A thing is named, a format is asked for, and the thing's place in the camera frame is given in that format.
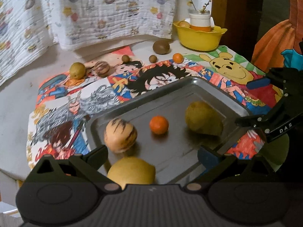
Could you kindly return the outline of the small orange mandarin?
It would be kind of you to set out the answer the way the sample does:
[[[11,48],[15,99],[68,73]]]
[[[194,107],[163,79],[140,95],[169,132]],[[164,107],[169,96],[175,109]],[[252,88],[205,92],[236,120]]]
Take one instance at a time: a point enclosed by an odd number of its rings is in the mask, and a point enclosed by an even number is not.
[[[176,63],[176,64],[181,64],[181,63],[183,63],[183,61],[184,61],[184,57],[183,57],[183,55],[180,54],[180,53],[175,53],[175,54],[173,55],[172,60],[173,60],[174,63]]]

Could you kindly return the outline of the yellow-green guava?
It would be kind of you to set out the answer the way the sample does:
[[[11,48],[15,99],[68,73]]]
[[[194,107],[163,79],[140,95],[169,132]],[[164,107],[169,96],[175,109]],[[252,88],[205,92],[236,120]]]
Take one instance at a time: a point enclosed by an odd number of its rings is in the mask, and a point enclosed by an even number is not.
[[[73,63],[69,69],[69,75],[71,79],[82,79],[86,74],[86,68],[83,63]]]

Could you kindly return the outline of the striped brown round fruit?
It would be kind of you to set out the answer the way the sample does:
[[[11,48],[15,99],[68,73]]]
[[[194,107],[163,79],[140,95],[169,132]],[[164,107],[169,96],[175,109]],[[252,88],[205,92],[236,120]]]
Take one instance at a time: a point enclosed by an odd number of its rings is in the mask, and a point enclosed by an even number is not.
[[[94,73],[98,77],[106,77],[110,71],[110,65],[106,61],[98,61],[94,65]]]

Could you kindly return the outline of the brown kiwi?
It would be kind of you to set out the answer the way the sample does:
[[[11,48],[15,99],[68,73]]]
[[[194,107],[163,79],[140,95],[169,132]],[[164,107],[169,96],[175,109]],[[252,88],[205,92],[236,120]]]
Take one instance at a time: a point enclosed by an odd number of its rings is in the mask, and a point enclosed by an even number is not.
[[[170,45],[167,40],[157,40],[153,43],[152,49],[156,54],[165,55],[169,53]]]

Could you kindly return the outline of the small brown nut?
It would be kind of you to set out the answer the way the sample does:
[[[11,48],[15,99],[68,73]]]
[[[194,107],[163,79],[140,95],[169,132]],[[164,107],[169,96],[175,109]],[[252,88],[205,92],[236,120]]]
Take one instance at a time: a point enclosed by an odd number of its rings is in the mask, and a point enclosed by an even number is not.
[[[122,62],[124,62],[124,63],[128,63],[130,61],[130,57],[128,55],[126,55],[126,54],[123,55],[121,57],[121,59],[122,59]]]
[[[149,57],[149,62],[150,63],[156,63],[158,61],[158,58],[155,55],[151,55]]]

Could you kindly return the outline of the orange fabric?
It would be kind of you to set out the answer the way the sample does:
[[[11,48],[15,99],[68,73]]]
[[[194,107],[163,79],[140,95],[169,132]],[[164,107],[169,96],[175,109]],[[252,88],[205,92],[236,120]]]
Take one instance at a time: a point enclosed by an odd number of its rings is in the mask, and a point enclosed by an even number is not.
[[[258,41],[252,64],[264,72],[274,67],[302,70],[302,0],[290,0],[289,18]]]

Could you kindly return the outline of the yellow lemon near tray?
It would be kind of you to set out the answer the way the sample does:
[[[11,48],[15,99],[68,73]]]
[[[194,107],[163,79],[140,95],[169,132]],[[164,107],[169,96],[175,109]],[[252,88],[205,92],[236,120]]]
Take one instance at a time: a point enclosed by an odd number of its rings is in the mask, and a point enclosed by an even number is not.
[[[107,177],[122,189],[127,184],[153,184],[156,179],[156,168],[136,157],[124,157],[114,163]]]

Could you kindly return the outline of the yellow lemon tray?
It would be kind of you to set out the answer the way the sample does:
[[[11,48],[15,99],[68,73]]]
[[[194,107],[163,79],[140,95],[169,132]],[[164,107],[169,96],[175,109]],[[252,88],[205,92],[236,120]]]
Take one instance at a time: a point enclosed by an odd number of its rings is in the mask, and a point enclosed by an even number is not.
[[[114,163],[107,177],[122,189],[127,184],[153,184],[156,179],[156,168],[136,157],[124,157]]]
[[[205,101],[194,101],[185,111],[187,127],[196,133],[220,136],[224,117]]]

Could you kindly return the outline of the striped pepino melon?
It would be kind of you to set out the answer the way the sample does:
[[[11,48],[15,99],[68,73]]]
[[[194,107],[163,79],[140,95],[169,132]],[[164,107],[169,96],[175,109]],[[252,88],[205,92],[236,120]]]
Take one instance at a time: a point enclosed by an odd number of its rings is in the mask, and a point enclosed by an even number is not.
[[[121,118],[112,119],[104,131],[104,143],[113,153],[123,153],[137,140],[137,130],[130,122]]]

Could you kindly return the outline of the metal baking tray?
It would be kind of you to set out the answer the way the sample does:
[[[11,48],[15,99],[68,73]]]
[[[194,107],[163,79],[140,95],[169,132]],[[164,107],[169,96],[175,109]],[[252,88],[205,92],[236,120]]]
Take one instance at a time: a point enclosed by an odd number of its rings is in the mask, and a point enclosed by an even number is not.
[[[125,156],[156,170],[158,184],[182,186],[206,171],[201,146],[224,154],[246,133],[235,124],[249,110],[204,79],[186,77],[95,114],[86,126],[89,145],[108,145],[106,174]]]

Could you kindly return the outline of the yellow lemon far tray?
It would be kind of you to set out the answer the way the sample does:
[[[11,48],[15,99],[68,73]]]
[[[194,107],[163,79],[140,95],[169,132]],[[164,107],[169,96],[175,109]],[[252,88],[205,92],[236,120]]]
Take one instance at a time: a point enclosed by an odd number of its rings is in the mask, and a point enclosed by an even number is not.
[[[224,117],[205,101],[194,101],[185,111],[187,127],[196,133],[220,136]]]

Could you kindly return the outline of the yellow plastic bowl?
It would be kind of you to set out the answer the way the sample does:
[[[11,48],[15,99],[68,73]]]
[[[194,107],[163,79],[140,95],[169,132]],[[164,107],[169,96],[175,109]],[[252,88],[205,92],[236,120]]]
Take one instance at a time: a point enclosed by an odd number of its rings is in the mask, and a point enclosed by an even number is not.
[[[177,30],[179,42],[186,48],[195,51],[212,51],[220,43],[222,36],[227,32],[226,28],[214,26],[211,32],[196,31],[187,27],[180,27],[180,21],[173,22]]]

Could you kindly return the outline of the cartoon drawing paper mat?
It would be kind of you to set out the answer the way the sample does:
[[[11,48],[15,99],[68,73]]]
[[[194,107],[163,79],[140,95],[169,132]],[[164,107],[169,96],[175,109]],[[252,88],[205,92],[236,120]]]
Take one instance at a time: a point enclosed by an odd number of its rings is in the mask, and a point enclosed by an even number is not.
[[[122,62],[128,55],[130,61]],[[106,61],[106,77],[94,73],[94,65]],[[274,85],[249,90],[247,82],[264,73],[226,46],[202,54],[187,54],[181,64],[172,59],[144,63],[130,47],[85,63],[86,76],[71,79],[68,72],[45,80],[38,89],[35,110],[29,116],[26,156],[33,168],[51,154],[56,159],[90,151],[86,124],[93,115],[187,76],[200,77],[217,86],[254,114],[265,114],[283,95]]]

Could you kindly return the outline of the orange mandarin on tray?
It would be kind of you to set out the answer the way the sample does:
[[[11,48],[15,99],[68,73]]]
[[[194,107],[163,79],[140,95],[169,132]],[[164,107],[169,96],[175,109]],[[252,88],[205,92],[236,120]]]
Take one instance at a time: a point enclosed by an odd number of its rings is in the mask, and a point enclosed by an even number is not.
[[[163,116],[154,116],[149,122],[149,127],[152,133],[162,135],[168,131],[169,122]]]

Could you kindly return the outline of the white orange cup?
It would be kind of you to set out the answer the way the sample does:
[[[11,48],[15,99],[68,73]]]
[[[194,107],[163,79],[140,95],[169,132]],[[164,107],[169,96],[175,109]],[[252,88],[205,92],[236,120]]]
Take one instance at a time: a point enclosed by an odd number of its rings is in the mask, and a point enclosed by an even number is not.
[[[209,10],[201,13],[200,11],[190,10],[191,29],[196,31],[211,32],[211,13]]]

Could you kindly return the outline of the pale fruit in bowl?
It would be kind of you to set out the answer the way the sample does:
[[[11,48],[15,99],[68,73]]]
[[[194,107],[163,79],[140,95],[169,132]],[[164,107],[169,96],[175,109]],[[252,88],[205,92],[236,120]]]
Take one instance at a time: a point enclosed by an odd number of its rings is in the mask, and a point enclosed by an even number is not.
[[[183,27],[183,28],[190,28],[190,27],[191,27],[190,23],[187,22],[187,21],[180,21],[180,22],[178,23],[178,26],[179,26],[179,27]]]

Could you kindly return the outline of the dried flower twig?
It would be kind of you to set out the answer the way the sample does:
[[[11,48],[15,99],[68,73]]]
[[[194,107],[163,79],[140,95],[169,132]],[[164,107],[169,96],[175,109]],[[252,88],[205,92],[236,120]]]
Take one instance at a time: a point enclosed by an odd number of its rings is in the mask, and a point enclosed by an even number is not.
[[[195,10],[196,12],[198,12],[199,14],[205,14],[205,13],[208,11],[208,10],[207,10],[208,5],[209,5],[212,1],[213,1],[213,0],[208,0],[207,3],[204,3],[204,5],[202,6],[201,9],[197,9],[197,8],[196,8],[196,6],[195,6],[193,0],[189,0],[189,1],[187,2],[187,5],[188,5],[188,6],[192,6],[192,7],[194,8],[194,10]]]

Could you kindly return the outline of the white printed muslin cloth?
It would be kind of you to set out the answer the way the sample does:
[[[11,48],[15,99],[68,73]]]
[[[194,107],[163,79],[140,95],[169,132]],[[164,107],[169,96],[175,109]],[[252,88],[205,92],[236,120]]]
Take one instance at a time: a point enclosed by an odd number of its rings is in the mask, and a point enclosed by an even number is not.
[[[74,51],[137,35],[171,38],[176,0],[1,0],[1,82],[58,44]]]

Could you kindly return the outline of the wooden door frame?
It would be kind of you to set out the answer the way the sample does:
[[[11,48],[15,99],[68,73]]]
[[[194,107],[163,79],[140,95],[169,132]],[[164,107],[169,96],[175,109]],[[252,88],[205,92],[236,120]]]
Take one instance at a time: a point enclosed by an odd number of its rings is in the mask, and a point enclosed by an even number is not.
[[[255,45],[260,26],[263,0],[213,0],[212,17],[215,25],[227,31],[221,44],[238,49]]]

